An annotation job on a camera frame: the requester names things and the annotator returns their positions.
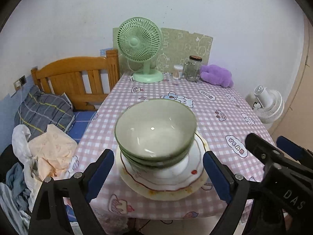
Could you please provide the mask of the green ceramic bowl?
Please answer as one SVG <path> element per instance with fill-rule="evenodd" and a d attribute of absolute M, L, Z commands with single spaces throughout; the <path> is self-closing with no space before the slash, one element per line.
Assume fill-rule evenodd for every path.
<path fill-rule="evenodd" d="M 173 100 L 140 102 L 120 115 L 115 138 L 137 157 L 176 154 L 194 138 L 197 120 L 186 105 Z"/>

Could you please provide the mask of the floral patterned ceramic bowl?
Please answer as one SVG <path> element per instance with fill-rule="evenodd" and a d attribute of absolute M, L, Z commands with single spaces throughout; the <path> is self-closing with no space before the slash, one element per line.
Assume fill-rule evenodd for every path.
<path fill-rule="evenodd" d="M 140 164 L 131 164 L 133 169 L 138 171 L 143 171 L 145 173 L 151 173 L 152 176 L 160 179 L 166 179 L 170 177 L 177 176 L 181 174 L 186 168 L 189 163 L 189 156 L 186 155 L 180 162 L 176 163 L 171 167 L 166 168 L 149 168 L 147 166 L 142 166 Z"/>

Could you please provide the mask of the blue clothes pile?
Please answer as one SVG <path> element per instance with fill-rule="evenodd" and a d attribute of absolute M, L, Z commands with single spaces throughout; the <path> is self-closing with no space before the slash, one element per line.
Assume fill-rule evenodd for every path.
<path fill-rule="evenodd" d="M 23 168 L 19 163 L 7 172 L 1 183 L 1 208 L 18 234 L 28 234 L 31 219 L 29 208 L 30 190 L 24 181 Z"/>

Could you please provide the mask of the white standing fan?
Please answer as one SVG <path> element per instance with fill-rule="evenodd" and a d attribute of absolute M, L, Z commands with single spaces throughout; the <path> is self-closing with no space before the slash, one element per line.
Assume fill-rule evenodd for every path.
<path fill-rule="evenodd" d="M 284 111 L 282 95 L 277 90 L 263 85 L 255 87 L 254 91 L 246 96 L 246 101 L 263 124 L 274 123 Z"/>

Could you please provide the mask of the pink checkered tablecloth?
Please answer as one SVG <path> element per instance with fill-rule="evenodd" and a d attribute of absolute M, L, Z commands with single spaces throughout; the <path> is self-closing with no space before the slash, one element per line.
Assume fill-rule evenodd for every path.
<path fill-rule="evenodd" d="M 263 164 L 245 145 L 268 131 L 233 88 L 166 76 L 139 83 L 125 74 L 104 100 L 77 148 L 79 170 L 106 149 L 114 165 L 91 207 L 97 214 L 179 220 L 223 212 L 206 173 L 204 154 L 214 154 L 234 174 L 261 181 Z"/>

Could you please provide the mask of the peach cloth bundle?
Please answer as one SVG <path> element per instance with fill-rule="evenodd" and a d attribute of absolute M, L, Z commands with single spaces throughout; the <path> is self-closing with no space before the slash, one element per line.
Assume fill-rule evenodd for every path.
<path fill-rule="evenodd" d="M 46 177 L 61 178 L 69 168 L 77 143 L 55 125 L 49 124 L 47 131 L 29 142 L 32 156 L 38 161 L 41 180 Z"/>

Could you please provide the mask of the white plastic bag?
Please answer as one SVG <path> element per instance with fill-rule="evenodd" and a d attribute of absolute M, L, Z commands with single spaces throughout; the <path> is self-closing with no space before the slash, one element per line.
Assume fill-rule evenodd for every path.
<path fill-rule="evenodd" d="M 38 173 L 38 160 L 31 153 L 28 139 L 31 133 L 26 125 L 17 125 L 13 129 L 12 146 L 18 160 L 24 165 L 24 181 L 31 195 L 36 197 L 42 185 Z"/>

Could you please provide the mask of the purple plush toy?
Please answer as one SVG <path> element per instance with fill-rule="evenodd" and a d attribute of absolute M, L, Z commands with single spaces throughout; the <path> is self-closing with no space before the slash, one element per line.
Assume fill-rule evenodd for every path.
<path fill-rule="evenodd" d="M 223 88 L 232 88 L 234 85 L 231 72 L 218 65 L 202 65 L 200 78 L 209 84 Z"/>

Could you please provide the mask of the glass jar dark lid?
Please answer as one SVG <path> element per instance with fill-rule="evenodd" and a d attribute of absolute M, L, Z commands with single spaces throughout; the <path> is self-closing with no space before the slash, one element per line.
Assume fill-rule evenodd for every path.
<path fill-rule="evenodd" d="M 202 58 L 198 56 L 189 56 L 189 60 L 183 64 L 183 76 L 187 81 L 198 82 L 200 79 L 200 68 Z"/>

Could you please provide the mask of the cotton swab container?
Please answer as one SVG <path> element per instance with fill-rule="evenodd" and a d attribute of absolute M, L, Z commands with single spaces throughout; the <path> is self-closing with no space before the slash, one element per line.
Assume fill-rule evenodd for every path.
<path fill-rule="evenodd" d="M 175 80 L 180 80 L 182 76 L 183 76 L 183 65 L 174 65 L 172 78 Z"/>

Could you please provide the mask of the green desk fan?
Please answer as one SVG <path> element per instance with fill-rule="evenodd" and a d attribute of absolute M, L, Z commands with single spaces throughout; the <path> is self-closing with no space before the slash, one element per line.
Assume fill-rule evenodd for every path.
<path fill-rule="evenodd" d="M 161 31 L 151 20 L 134 17 L 124 21 L 117 32 L 117 46 L 128 60 L 143 64 L 133 73 L 136 82 L 157 83 L 163 80 L 163 74 L 151 68 L 151 60 L 162 46 Z"/>

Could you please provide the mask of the wall socket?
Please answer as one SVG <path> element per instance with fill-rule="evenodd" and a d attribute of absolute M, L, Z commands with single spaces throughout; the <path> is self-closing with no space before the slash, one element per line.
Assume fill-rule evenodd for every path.
<path fill-rule="evenodd" d="M 22 76 L 17 81 L 15 81 L 13 83 L 15 91 L 17 92 L 19 89 L 21 89 L 23 87 L 23 85 L 25 85 L 25 83 L 27 83 L 25 76 Z"/>

